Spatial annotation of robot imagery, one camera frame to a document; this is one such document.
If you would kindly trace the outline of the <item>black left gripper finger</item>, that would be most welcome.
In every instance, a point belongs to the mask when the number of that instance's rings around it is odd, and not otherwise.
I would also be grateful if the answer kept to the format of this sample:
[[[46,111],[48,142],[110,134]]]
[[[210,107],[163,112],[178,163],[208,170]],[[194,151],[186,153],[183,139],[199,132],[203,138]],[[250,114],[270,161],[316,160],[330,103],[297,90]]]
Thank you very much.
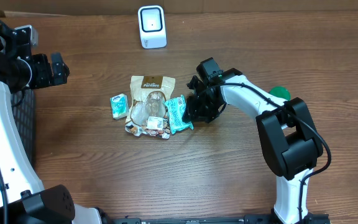
[[[55,86],[67,83],[70,70],[65,63],[53,63],[52,72],[53,72],[53,84]]]
[[[63,67],[64,62],[61,53],[55,52],[51,54],[51,66],[53,67]]]

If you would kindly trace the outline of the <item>teal snack packet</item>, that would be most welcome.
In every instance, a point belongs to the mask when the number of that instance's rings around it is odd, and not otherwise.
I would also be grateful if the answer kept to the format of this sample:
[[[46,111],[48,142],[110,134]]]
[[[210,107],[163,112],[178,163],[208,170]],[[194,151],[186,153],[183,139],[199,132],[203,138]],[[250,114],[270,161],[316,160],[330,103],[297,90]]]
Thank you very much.
[[[191,121],[183,121],[186,109],[185,97],[183,95],[166,101],[165,106],[168,109],[170,132],[172,134],[187,128],[194,129]]]

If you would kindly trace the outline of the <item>brown beige snack pouch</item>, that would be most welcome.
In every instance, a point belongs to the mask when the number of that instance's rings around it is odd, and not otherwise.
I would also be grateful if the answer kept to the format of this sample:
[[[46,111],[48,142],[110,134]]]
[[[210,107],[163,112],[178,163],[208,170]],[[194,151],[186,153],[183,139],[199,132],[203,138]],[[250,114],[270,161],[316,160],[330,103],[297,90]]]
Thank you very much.
[[[125,130],[134,136],[170,138],[168,109],[165,102],[171,98],[176,80],[164,76],[131,77],[131,107]]]

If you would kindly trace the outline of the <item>small teal tissue pack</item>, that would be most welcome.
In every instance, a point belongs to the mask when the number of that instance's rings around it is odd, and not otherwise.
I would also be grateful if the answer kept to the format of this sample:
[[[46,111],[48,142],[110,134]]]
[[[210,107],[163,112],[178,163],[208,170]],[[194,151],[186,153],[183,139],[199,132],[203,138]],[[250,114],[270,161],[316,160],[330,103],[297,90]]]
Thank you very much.
[[[127,101],[127,95],[121,93],[110,98],[112,117],[114,119],[121,119],[128,115],[129,107]]]

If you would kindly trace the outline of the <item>green lid jar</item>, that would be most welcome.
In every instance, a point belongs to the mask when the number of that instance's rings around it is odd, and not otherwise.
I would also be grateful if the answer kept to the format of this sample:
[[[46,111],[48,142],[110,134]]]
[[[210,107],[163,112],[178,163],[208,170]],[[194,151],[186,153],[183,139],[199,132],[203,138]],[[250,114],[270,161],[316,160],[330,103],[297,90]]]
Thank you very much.
[[[290,92],[283,86],[275,86],[269,91],[269,93],[273,96],[283,98],[287,101],[291,100]]]

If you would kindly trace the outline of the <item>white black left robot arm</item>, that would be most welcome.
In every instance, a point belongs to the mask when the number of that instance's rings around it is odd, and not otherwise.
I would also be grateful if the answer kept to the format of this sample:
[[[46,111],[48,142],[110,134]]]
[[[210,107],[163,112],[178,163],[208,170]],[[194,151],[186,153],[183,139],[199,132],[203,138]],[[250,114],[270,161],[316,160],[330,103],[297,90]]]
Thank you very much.
[[[0,223],[109,223],[100,208],[74,203],[68,189],[46,189],[32,167],[13,115],[17,92],[65,84],[69,68],[59,53],[33,54],[32,26],[0,20]]]

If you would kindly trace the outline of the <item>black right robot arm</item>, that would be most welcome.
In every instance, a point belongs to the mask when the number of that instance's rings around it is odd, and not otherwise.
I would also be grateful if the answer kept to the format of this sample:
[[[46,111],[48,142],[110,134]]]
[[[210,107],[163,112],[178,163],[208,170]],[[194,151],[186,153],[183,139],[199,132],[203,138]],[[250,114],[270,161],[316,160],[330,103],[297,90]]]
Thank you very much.
[[[262,154],[276,175],[276,201],[271,213],[248,214],[243,223],[329,223],[306,206],[310,177],[326,170],[332,155],[317,132],[307,104],[286,100],[252,84],[235,68],[221,70],[214,58],[202,61],[187,84],[194,93],[186,100],[184,122],[210,123],[226,105],[255,119]]]

